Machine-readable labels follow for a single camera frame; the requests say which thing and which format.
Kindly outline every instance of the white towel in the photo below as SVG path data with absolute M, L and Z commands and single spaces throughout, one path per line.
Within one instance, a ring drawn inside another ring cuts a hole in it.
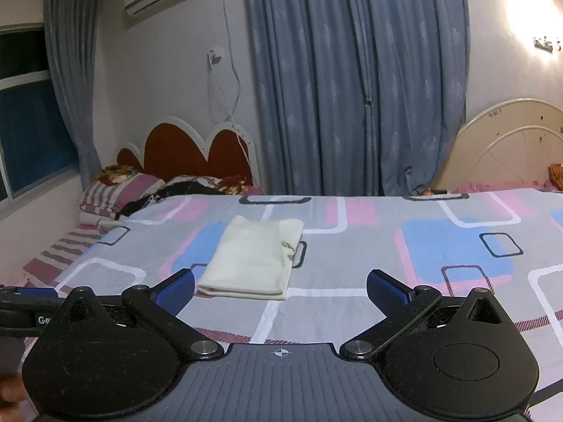
M 117 228 L 127 219 L 127 217 L 120 217 L 118 220 L 112 220 L 109 217 L 80 211 L 80 223 L 83 225 L 94 225 L 102 233 L 108 233 Z
M 285 300 L 302 233 L 298 219 L 252 222 L 236 216 L 224 230 L 198 290 L 213 296 Z

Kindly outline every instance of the striped pillow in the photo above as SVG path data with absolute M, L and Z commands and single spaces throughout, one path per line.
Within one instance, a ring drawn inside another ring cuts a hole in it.
M 54 280 L 102 237 L 96 227 L 80 225 L 24 266 L 35 287 L 55 287 Z
M 80 209 L 90 214 L 115 219 L 129 201 L 151 195 L 164 186 L 162 179 L 142 173 L 114 186 L 106 186 L 100 181 L 95 181 L 84 192 Z

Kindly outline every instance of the blue curtain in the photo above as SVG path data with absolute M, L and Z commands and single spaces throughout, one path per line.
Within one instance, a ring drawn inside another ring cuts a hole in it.
M 464 121 L 466 0 L 248 0 L 274 193 L 421 193 Z
M 99 0 L 43 0 L 45 43 L 58 107 L 78 151 L 83 189 L 101 171 L 92 109 Z

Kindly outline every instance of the bedsheet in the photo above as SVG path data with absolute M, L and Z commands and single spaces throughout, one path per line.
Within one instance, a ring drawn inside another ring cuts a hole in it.
M 426 197 L 182 196 L 151 205 L 103 236 L 55 280 L 119 294 L 181 268 L 196 280 L 236 215 L 299 218 L 305 230 L 287 299 L 197 295 L 178 315 L 222 343 L 334 343 L 383 318 L 365 289 L 380 268 L 409 286 L 465 296 L 489 287 L 540 365 L 551 398 L 535 421 L 563 413 L 563 194 L 534 189 Z
M 24 266 L 35 287 L 50 286 L 55 278 L 75 262 L 103 233 L 95 226 L 81 224 L 60 238 Z

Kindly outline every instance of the window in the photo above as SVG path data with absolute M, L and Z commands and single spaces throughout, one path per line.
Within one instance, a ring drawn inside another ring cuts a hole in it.
M 0 31 L 0 203 L 76 167 L 40 27 Z

